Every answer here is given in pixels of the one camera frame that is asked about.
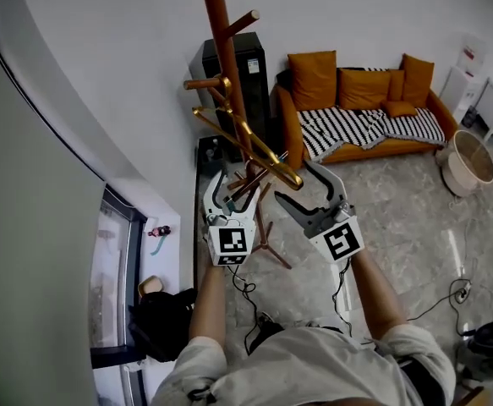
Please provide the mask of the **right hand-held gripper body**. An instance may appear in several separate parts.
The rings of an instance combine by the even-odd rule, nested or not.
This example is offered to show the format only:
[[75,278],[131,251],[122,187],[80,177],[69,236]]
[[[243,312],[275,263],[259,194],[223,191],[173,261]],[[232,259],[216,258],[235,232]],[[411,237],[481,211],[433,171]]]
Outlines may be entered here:
[[358,218],[346,200],[332,208],[319,208],[307,220],[304,234],[329,263],[338,263],[364,249]]

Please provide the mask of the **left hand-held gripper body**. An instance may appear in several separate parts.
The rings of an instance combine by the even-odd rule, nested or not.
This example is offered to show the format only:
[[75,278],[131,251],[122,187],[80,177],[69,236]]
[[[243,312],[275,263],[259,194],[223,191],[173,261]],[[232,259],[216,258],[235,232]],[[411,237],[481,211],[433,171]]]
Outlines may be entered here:
[[254,212],[233,212],[210,209],[205,215],[205,241],[214,266],[243,264],[253,249],[256,224]]

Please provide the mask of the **gold metal hanger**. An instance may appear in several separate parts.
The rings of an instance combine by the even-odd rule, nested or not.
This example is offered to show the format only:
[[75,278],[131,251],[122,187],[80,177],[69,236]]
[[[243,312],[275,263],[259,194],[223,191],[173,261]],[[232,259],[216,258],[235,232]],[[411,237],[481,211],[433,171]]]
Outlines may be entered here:
[[[228,77],[218,75],[214,78],[205,80],[186,80],[184,81],[185,90],[207,89],[214,99],[220,104],[219,107],[212,109],[208,107],[193,107],[192,113],[211,129],[223,136],[232,145],[239,148],[248,159],[255,162],[265,171],[279,178],[285,185],[293,190],[299,190],[304,182],[292,168],[280,159],[249,127],[245,118],[236,114],[231,107],[233,96],[232,83]],[[228,118],[238,125],[246,133],[248,143],[241,142],[236,136],[232,136],[219,126],[214,124],[205,116],[205,112],[223,112]]]

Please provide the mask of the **person's right forearm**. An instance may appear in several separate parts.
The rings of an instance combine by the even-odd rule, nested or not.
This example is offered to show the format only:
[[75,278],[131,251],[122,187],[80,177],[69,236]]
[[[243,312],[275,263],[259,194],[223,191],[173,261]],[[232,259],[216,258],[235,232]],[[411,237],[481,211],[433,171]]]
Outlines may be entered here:
[[368,250],[352,256],[351,267],[371,336],[381,340],[393,327],[407,324],[398,296]]

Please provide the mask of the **person's left forearm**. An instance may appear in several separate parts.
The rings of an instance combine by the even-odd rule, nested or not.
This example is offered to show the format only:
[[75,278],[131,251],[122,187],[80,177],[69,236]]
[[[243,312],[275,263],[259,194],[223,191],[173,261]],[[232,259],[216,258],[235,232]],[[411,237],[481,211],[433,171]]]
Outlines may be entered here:
[[196,337],[208,337],[221,347],[225,345],[225,273],[220,266],[205,269],[189,326],[189,338]]

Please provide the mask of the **black low stand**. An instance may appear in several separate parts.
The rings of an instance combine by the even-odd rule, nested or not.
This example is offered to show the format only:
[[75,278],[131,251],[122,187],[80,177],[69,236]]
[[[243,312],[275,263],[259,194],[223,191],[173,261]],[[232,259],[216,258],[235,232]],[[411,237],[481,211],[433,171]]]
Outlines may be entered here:
[[199,138],[196,149],[198,172],[213,177],[221,171],[227,159],[226,140],[220,135]]

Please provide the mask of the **black white striped blanket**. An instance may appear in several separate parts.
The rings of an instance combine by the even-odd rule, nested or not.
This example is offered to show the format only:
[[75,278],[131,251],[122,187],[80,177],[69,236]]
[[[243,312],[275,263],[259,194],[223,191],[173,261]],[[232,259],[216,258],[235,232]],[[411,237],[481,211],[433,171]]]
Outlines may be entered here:
[[[390,69],[352,69],[388,71]],[[371,150],[387,140],[409,140],[429,145],[444,145],[444,135],[435,114],[428,108],[416,107],[417,115],[390,118],[382,109],[330,108],[298,111],[304,145],[309,157],[320,161],[344,145],[354,145],[363,151]]]

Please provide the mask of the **orange sofa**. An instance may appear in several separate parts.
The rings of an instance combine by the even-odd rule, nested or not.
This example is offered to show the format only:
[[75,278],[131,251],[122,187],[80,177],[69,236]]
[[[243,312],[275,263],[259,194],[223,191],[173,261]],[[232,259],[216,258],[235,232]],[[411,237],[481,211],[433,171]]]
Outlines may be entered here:
[[[367,69],[355,67],[339,68],[337,66],[337,71],[345,68]],[[302,129],[297,117],[298,110],[295,107],[292,97],[292,73],[289,65],[284,71],[277,75],[274,92],[276,94],[278,117],[281,121],[283,144],[286,151],[288,151],[288,164],[293,169],[301,168],[306,161],[327,164],[439,150],[446,145],[457,130],[456,121],[440,98],[431,89],[430,85],[429,95],[426,100],[426,108],[435,114],[435,117],[446,136],[444,145],[429,145],[409,140],[387,140],[367,151],[363,151],[354,145],[344,145],[334,151],[330,156],[327,156],[320,161],[316,161],[309,157],[309,153],[304,145]]]

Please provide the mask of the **tan rounded dish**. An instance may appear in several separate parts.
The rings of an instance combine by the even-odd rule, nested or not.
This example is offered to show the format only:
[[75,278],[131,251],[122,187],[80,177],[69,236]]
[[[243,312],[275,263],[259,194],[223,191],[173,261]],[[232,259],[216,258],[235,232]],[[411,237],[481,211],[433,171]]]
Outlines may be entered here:
[[155,275],[151,275],[138,285],[138,293],[142,299],[147,294],[158,293],[164,290],[162,280]]

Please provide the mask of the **person's dark shoe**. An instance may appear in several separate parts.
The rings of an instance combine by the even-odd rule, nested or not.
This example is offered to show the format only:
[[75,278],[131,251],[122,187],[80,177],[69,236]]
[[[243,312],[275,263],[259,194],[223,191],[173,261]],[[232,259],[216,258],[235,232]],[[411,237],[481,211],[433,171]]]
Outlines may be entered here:
[[267,338],[284,330],[283,326],[275,322],[266,312],[259,312],[256,316],[259,332],[247,348],[247,354],[251,355]]

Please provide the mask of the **small flat orange pillow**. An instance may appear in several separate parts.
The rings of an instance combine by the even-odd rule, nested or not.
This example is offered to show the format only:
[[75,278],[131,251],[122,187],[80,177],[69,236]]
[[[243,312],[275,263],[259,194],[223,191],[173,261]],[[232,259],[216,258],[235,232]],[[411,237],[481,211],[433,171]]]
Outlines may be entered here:
[[417,115],[416,108],[409,102],[405,101],[388,101],[381,103],[384,112],[390,118],[412,117]]

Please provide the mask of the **black metal safe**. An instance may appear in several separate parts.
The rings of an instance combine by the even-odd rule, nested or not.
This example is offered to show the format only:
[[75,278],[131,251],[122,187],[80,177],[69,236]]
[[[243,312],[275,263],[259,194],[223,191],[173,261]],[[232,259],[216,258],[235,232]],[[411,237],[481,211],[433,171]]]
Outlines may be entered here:
[[[271,116],[265,51],[255,32],[236,35],[233,38],[233,46],[248,125],[267,143],[266,128]],[[201,64],[204,73],[195,75],[195,78],[210,78],[221,73],[216,46],[212,39],[204,41],[195,62]]]

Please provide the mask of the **black backpack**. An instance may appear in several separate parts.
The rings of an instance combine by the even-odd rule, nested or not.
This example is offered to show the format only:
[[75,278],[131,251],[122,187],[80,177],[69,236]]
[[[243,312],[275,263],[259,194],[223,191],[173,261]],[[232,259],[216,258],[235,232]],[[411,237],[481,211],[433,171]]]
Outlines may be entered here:
[[158,362],[175,361],[189,342],[197,291],[153,292],[129,306],[129,333],[135,347]]

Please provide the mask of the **narrow orange sofa cushion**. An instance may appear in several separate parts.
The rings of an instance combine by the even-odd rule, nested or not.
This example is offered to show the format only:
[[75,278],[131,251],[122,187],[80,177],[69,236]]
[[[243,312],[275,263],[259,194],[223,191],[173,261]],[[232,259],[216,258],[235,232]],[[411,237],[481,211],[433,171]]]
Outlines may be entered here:
[[403,98],[403,86],[405,81],[405,71],[401,69],[390,69],[391,75],[387,100],[399,102]]

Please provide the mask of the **white power strip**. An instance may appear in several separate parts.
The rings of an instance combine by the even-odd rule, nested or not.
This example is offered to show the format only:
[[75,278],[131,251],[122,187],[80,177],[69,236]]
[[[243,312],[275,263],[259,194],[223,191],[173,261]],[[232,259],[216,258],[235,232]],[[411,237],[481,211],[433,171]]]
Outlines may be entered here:
[[469,296],[471,291],[472,283],[470,281],[466,281],[463,286],[455,293],[454,299],[455,301],[461,305]]

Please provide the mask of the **beige round basket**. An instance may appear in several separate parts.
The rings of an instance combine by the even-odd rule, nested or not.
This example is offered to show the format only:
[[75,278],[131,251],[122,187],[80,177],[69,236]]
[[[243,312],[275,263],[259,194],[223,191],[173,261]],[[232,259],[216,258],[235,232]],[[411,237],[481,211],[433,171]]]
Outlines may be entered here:
[[438,156],[441,176],[458,197],[471,195],[481,185],[493,182],[493,160],[476,135],[458,130]]

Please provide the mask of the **person's grey shirt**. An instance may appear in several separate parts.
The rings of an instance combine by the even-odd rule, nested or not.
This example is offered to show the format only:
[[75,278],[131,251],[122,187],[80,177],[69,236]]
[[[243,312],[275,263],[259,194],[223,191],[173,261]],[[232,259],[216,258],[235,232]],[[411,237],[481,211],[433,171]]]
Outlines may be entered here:
[[451,361],[425,329],[393,327],[375,348],[323,327],[267,338],[233,370],[208,337],[189,341],[151,406],[299,406],[368,398],[385,406],[450,406]]

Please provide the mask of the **brown wooden coat rack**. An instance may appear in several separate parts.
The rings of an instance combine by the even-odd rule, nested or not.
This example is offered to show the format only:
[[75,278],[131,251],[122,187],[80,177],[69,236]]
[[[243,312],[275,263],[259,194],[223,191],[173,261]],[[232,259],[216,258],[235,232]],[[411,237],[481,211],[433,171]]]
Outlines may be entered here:
[[[233,38],[246,27],[257,21],[260,16],[257,11],[251,10],[241,18],[231,22],[227,15],[225,0],[204,1],[211,25],[213,41],[216,46],[216,53],[221,67],[220,75],[228,77],[232,83],[233,96],[231,99],[231,107],[236,114],[242,118],[245,118],[247,121],[244,99],[242,96],[241,84],[238,75],[238,67],[235,59]],[[239,129],[238,125],[235,124],[232,119],[228,118],[223,112],[205,112],[205,116],[221,129],[225,130],[232,136],[236,136],[241,142],[248,143],[246,140],[246,133],[242,129]],[[260,197],[258,199],[254,216],[256,232],[251,254],[258,250],[271,251],[272,248],[268,243],[268,236],[270,234],[271,227],[263,224],[260,206],[260,203],[269,189],[267,186],[262,186],[260,182],[267,174],[271,173],[265,171],[255,162],[248,159],[242,151],[241,154],[244,160],[245,173],[238,176],[237,182],[229,185],[228,188],[232,191],[232,194],[228,197],[234,201],[235,211],[237,211],[243,206],[248,193],[252,189],[260,187]]]

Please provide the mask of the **white cabinet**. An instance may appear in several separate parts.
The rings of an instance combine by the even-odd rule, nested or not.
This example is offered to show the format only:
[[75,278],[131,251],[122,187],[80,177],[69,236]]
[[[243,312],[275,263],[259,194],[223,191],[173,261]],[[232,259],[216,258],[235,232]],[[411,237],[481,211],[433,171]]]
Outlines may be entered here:
[[473,105],[484,82],[483,66],[487,53],[486,42],[465,34],[457,63],[449,71],[440,99],[457,123]]

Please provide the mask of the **black window frame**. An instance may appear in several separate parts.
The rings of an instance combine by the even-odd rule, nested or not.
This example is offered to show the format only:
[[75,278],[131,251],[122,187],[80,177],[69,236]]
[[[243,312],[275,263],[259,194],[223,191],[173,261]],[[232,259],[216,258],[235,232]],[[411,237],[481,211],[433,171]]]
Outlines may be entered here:
[[98,217],[89,283],[90,360],[99,406],[148,406],[145,359],[129,331],[140,301],[143,216],[106,186]]

